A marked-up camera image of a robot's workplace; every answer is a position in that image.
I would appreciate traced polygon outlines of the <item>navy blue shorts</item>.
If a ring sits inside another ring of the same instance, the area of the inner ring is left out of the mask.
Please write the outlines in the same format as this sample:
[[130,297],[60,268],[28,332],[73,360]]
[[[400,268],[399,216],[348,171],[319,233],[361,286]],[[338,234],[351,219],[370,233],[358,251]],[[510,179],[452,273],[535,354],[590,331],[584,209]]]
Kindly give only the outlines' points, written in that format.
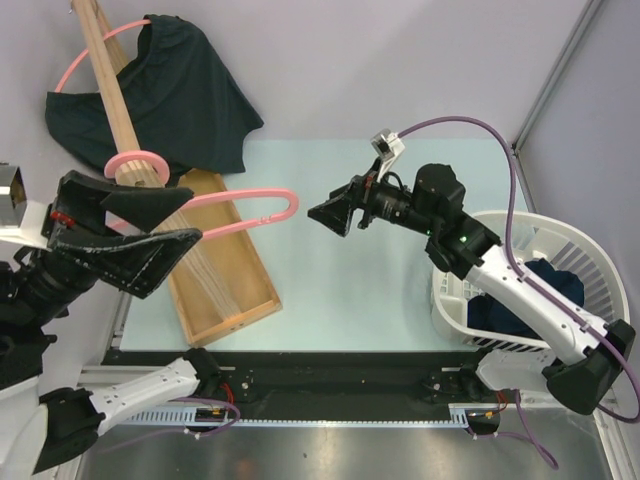
[[496,254],[491,268],[471,269],[467,281],[482,293],[467,303],[467,325],[552,344],[569,339],[571,317],[561,308],[584,306],[582,281],[569,271],[555,269],[544,259],[531,260],[524,267],[524,277],[520,279]]

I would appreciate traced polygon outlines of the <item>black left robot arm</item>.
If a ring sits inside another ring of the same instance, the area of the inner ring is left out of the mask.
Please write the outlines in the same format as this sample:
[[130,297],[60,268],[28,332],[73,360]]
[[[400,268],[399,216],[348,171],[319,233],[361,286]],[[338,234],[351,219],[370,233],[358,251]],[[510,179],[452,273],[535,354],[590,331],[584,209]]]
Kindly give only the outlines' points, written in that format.
[[193,194],[136,188],[78,171],[52,201],[27,197],[20,169],[1,167],[1,239],[16,246],[1,264],[1,475],[27,479],[87,451],[111,428],[183,397],[207,400],[222,373],[192,348],[130,381],[86,388],[77,373],[55,374],[47,325],[97,284],[145,298],[201,240],[194,227],[161,229]]

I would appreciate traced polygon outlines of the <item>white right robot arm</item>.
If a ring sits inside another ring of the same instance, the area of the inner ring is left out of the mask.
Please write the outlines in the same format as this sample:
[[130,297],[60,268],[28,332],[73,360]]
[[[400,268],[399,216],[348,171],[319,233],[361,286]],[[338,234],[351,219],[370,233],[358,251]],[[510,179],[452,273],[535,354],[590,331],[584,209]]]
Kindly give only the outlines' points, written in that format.
[[464,212],[465,188],[450,166],[422,166],[412,188],[393,185],[387,177],[376,161],[307,215],[341,237],[349,233],[356,211],[363,213],[361,229],[381,219],[425,235],[425,251],[435,270],[495,299],[553,353],[544,359],[492,350],[463,373],[463,393],[484,401],[496,390],[537,390],[575,413],[589,415],[599,409],[628,366],[634,328],[623,319],[606,321],[588,312],[518,262],[508,244]]

